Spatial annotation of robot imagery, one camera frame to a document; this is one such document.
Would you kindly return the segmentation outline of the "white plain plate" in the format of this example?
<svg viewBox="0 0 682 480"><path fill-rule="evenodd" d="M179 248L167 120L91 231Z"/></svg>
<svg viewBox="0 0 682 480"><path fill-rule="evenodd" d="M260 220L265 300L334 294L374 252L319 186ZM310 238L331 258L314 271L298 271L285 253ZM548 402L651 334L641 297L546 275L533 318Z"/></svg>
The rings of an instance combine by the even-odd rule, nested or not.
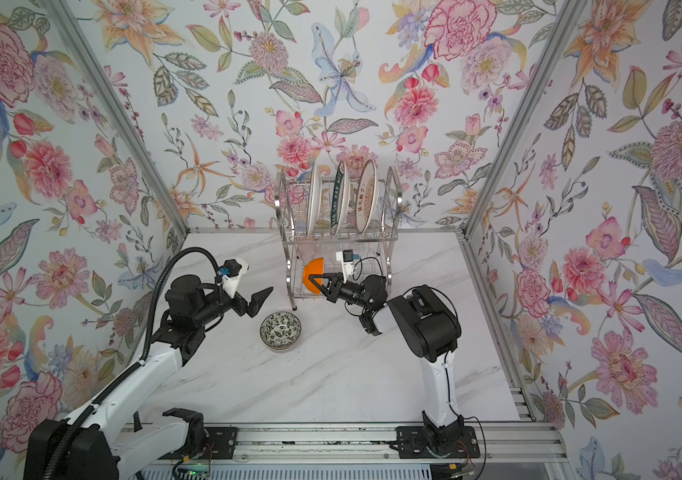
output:
<svg viewBox="0 0 682 480"><path fill-rule="evenodd" d="M320 166L315 164L311 172L309 182L309 199L307 210L306 235L313 236L316 223L319 218L322 203L322 181L320 178Z"/></svg>

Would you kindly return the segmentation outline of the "orange bowl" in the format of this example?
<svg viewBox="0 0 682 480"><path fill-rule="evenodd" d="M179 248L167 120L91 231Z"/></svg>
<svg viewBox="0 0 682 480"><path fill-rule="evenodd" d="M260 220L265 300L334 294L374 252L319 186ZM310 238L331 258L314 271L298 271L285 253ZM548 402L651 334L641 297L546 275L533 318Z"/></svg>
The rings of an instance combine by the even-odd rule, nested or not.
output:
<svg viewBox="0 0 682 480"><path fill-rule="evenodd" d="M313 295L320 295L321 292L316 285L316 281L322 283L320 276L324 273L324 259L322 257L309 261L303 268L302 283L306 290Z"/></svg>

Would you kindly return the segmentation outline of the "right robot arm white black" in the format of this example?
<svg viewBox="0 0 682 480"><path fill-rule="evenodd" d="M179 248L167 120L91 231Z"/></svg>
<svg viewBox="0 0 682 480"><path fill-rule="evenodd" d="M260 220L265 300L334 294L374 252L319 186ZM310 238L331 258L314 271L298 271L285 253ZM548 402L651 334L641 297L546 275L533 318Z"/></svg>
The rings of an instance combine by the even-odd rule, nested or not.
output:
<svg viewBox="0 0 682 480"><path fill-rule="evenodd" d="M474 430L466 425L456 400L453 364L462 327L453 301L428 285L390 297L387 280L381 275L370 275L361 283L347 280L341 273L311 274L307 280L329 302L359 307L356 317L366 333L379 336L399 331L419 359L425 388L422 426L397 430L401 456L449 458L463 454L477 458L479 453L469 449Z"/></svg>

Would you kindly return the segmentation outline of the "pink floral patterned bowl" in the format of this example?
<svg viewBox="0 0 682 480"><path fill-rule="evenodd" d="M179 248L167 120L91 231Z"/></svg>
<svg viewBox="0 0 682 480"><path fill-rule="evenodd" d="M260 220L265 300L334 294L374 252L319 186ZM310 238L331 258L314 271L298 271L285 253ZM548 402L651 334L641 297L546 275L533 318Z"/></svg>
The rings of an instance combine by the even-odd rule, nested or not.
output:
<svg viewBox="0 0 682 480"><path fill-rule="evenodd" d="M300 338L302 325L292 312L274 312L266 316L259 327L261 341L273 351L292 348Z"/></svg>

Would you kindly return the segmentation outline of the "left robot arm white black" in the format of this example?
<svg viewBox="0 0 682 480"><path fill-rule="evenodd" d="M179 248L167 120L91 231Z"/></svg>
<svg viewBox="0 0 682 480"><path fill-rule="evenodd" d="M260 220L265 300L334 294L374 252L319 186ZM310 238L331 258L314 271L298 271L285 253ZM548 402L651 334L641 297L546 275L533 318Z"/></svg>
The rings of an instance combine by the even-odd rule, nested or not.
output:
<svg viewBox="0 0 682 480"><path fill-rule="evenodd" d="M124 427L154 391L195 355L211 325L228 312L255 317L272 293L267 287L245 299L239 280L218 284L196 275L173 280L166 310L149 349L97 395L58 421L45 420L29 438L26 479L128 479L168 454L200 454L207 442L203 416L176 407L154 426Z"/></svg>

